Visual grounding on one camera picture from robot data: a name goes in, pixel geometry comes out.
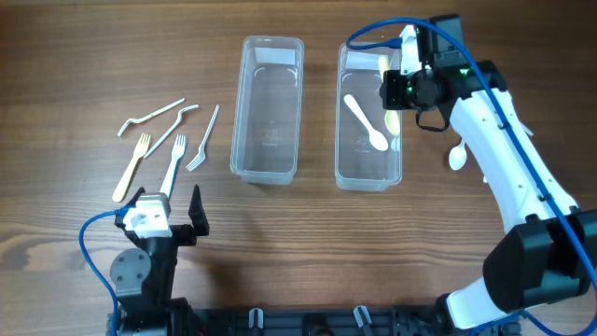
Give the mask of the yellow plastic spoon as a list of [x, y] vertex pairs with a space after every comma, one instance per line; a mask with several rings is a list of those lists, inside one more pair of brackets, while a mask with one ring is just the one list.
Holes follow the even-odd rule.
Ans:
[[[378, 60], [379, 73], [383, 77], [385, 71], [389, 69], [389, 58], [386, 55], [382, 55]], [[387, 110], [384, 116], [384, 123], [388, 132], [395, 137], [400, 135], [400, 117], [397, 111]]]

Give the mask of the beige plastic fork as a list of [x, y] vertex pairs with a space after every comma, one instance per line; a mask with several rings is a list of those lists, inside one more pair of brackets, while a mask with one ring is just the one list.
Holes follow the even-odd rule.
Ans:
[[132, 176], [136, 169], [136, 166], [139, 163], [139, 160], [141, 160], [147, 153], [150, 141], [151, 136], [148, 133], [143, 133], [141, 135], [132, 153], [132, 158], [113, 192], [113, 202], [119, 203], [123, 201], [124, 197], [126, 196], [127, 190], [132, 182]]

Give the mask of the bent white fork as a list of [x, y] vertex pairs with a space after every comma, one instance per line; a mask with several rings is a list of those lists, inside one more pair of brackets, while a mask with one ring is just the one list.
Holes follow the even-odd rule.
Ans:
[[167, 112], [167, 111], [173, 109], [174, 107], [176, 107], [178, 105], [181, 105], [186, 100], [187, 100], [186, 98], [181, 98], [181, 99], [179, 99], [179, 100], [177, 100], [177, 101], [175, 101], [175, 102], [173, 102], [173, 103], [171, 103], [169, 105], [166, 105], [166, 106], [164, 106], [164, 107], [162, 107], [162, 108], [160, 108], [158, 110], [155, 110], [155, 111], [153, 111], [153, 112], [151, 112], [151, 113], [149, 113], [149, 114], [147, 114], [147, 115], [145, 115], [145, 116], [143, 116], [141, 118], [130, 118], [130, 119], [127, 119], [123, 123], [123, 125], [120, 127], [120, 129], [118, 130], [117, 136], [121, 137], [124, 134], [124, 132], [126, 131], [126, 129], [131, 124], [141, 124], [141, 123], [144, 123], [144, 122], [146, 122], [146, 121], [148, 121], [150, 119], [153, 119], [153, 118], [157, 117], [158, 115], [160, 115], [160, 114], [162, 114], [164, 112]]
[[200, 107], [200, 105], [190, 105], [190, 106], [180, 109], [177, 113], [177, 117], [176, 117], [176, 120], [173, 123], [173, 125], [167, 131], [165, 131], [165, 133], [148, 150], [148, 152], [145, 154], [145, 156], [143, 158], [147, 159], [170, 136], [170, 134], [180, 125], [180, 123], [183, 120], [183, 115], [186, 112], [193, 110], [193, 109], [197, 109], [199, 107]]

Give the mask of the clear thin plastic fork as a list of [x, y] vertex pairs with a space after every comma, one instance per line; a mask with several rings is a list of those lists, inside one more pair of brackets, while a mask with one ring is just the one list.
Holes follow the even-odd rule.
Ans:
[[196, 168], [198, 168], [205, 161], [205, 159], [206, 159], [206, 145], [207, 145], [207, 142], [208, 142], [209, 137], [211, 135], [211, 132], [212, 132], [214, 126], [215, 126], [215, 122], [216, 122], [216, 119], [217, 119], [217, 116], [218, 116], [218, 113], [219, 113], [219, 109], [220, 109], [220, 105], [216, 105], [214, 113], [213, 113], [213, 115], [212, 115], [212, 117], [210, 119], [210, 123], [207, 126], [207, 129], [205, 131], [205, 135], [204, 135], [204, 137], [201, 140], [201, 144], [200, 144], [200, 146], [198, 148], [198, 153], [193, 158], [193, 160], [186, 166], [186, 169], [188, 171], [190, 171], [190, 172], [193, 171], [193, 170], [195, 170]]

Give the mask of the white plastic fork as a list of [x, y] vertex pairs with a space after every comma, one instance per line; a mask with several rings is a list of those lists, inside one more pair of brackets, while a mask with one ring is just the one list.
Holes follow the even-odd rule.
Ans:
[[187, 138], [182, 134], [177, 135], [171, 153], [171, 161], [160, 187], [160, 192], [164, 193], [168, 198], [171, 197], [178, 163], [185, 155], [186, 147]]

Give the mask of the white plastic spoon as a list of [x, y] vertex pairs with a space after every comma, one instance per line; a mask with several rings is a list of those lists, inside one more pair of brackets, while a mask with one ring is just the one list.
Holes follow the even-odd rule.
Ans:
[[466, 160], [465, 139], [462, 138], [461, 142], [453, 147], [449, 153], [449, 166], [453, 171], [458, 171], [464, 167]]
[[379, 151], [386, 151], [389, 148], [389, 144], [385, 136], [372, 126], [355, 98], [351, 94], [346, 94], [343, 97], [343, 101], [368, 132], [369, 143]]

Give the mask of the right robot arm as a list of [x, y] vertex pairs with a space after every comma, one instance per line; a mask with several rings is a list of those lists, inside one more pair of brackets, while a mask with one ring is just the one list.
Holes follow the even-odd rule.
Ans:
[[505, 236], [482, 276], [439, 297], [440, 335], [479, 332], [596, 286], [596, 213], [582, 211], [542, 162], [490, 61], [412, 71], [379, 61], [388, 110], [436, 107], [468, 144], [498, 204]]

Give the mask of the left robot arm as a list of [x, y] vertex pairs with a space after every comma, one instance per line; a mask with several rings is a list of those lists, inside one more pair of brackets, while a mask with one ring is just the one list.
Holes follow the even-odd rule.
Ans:
[[209, 234], [199, 186], [193, 188], [189, 224], [171, 225], [169, 199], [139, 188], [116, 215], [133, 248], [115, 257], [110, 268], [117, 300], [108, 316], [108, 335], [207, 335], [208, 327], [185, 298], [172, 297], [178, 249]]

